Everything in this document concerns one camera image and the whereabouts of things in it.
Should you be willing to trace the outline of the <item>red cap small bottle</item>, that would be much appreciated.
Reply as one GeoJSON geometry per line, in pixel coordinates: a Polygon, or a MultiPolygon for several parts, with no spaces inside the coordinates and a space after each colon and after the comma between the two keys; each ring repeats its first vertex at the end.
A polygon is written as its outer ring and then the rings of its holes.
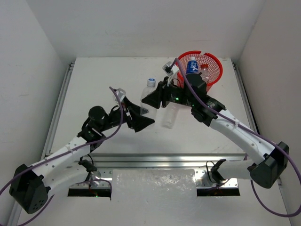
{"type": "Polygon", "coordinates": [[[200,66],[200,76],[206,84],[209,82],[208,64],[202,64],[200,66]]]}

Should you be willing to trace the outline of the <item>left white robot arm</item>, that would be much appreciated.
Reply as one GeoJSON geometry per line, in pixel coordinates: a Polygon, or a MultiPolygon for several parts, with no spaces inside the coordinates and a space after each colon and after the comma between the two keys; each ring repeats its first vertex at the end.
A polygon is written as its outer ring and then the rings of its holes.
{"type": "Polygon", "coordinates": [[[81,131],[68,144],[31,166],[20,165],[14,173],[9,194],[28,214],[40,210],[56,192],[81,182],[97,168],[80,158],[97,149],[107,140],[103,134],[111,128],[120,128],[126,123],[130,129],[139,132],[154,123],[154,119],[141,115],[141,108],[126,97],[110,113],[101,106],[94,106],[88,112],[81,131]]]}

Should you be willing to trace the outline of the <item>blue label bottle front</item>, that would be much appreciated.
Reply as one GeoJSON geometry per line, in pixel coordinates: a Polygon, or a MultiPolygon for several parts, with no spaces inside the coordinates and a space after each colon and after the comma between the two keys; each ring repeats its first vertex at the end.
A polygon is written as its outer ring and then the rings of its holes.
{"type": "Polygon", "coordinates": [[[198,63],[195,56],[191,56],[186,67],[186,74],[199,73],[198,63]]]}

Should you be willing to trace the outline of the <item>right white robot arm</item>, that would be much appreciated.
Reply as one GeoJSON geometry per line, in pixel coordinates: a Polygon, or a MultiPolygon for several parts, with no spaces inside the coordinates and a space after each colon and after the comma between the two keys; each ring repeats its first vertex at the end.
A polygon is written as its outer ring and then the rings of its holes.
{"type": "Polygon", "coordinates": [[[249,179],[263,188],[271,188],[287,167],[289,147],[284,142],[278,146],[263,140],[237,120],[226,107],[207,94],[207,84],[196,73],[185,76],[180,88],[168,84],[168,78],[159,82],[157,88],[142,99],[142,103],[159,109],[169,103],[191,107],[194,118],[220,132],[240,147],[249,157],[247,161],[219,160],[207,173],[208,180],[219,184],[230,178],[249,179]]]}

